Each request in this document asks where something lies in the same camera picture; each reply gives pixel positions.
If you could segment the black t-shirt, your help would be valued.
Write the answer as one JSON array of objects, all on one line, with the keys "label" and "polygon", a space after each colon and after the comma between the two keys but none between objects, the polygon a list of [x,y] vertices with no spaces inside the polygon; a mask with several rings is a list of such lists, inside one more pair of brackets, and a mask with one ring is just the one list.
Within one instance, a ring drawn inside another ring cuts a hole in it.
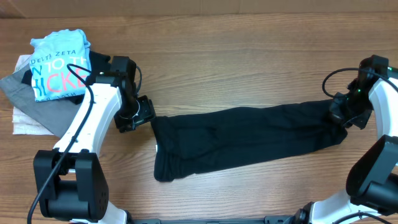
[{"label": "black t-shirt", "polygon": [[157,141],[154,178],[171,182],[340,144],[348,133],[330,119],[330,104],[308,101],[159,116],[151,122]]}]

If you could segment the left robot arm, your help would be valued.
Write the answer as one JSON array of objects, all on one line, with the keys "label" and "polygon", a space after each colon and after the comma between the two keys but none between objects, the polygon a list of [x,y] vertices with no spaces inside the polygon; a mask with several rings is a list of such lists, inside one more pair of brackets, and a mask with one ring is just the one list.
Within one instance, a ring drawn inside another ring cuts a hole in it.
[{"label": "left robot arm", "polygon": [[37,185],[27,214],[31,223],[36,207],[43,216],[71,223],[132,223],[126,210],[109,201],[109,187],[98,156],[109,125],[120,133],[152,121],[155,109],[135,75],[141,69],[129,57],[115,56],[107,71],[93,70],[82,79],[85,97],[71,125],[51,151],[34,157]]}]

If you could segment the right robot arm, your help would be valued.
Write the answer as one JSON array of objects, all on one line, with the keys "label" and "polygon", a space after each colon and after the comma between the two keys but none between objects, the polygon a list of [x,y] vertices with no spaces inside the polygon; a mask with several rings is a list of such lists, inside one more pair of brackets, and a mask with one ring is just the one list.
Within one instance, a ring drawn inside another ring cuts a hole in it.
[{"label": "right robot arm", "polygon": [[319,202],[310,202],[286,223],[353,223],[373,218],[385,223],[397,213],[397,69],[385,57],[372,55],[357,67],[358,76],[346,94],[336,93],[331,117],[340,125],[363,129],[375,115],[377,141],[351,168],[346,188]]}]

